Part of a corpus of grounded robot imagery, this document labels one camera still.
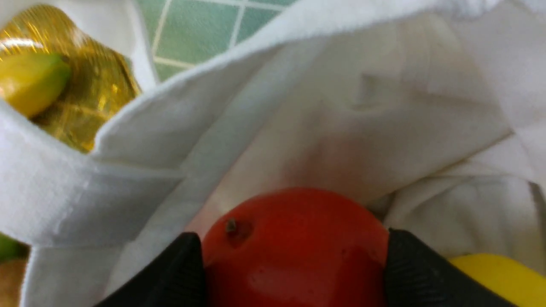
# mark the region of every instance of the tomato stem scar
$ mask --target tomato stem scar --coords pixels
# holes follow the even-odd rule
[[[229,219],[225,224],[225,232],[234,233],[235,231],[237,231],[237,222],[235,219]]]

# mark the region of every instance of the white fabric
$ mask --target white fabric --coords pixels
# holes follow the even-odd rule
[[[544,9],[300,0],[131,102],[88,156],[0,107],[0,232],[34,246],[22,306],[91,306],[184,229],[286,186],[352,197],[445,256],[546,274]]]

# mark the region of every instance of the bag handle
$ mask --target bag handle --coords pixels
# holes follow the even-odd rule
[[[33,246],[135,238],[178,170],[104,163],[61,144],[0,101],[0,232]]]

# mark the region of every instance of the red tomato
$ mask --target red tomato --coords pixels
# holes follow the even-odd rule
[[[336,193],[254,197],[203,240],[209,306],[386,306],[388,237],[370,212]]]

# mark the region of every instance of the gold packaging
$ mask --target gold packaging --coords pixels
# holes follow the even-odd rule
[[[124,57],[90,38],[57,8],[33,7],[2,29],[0,61],[27,52],[68,58],[72,77],[64,94],[32,121],[81,152],[92,150],[97,130],[139,94]]]

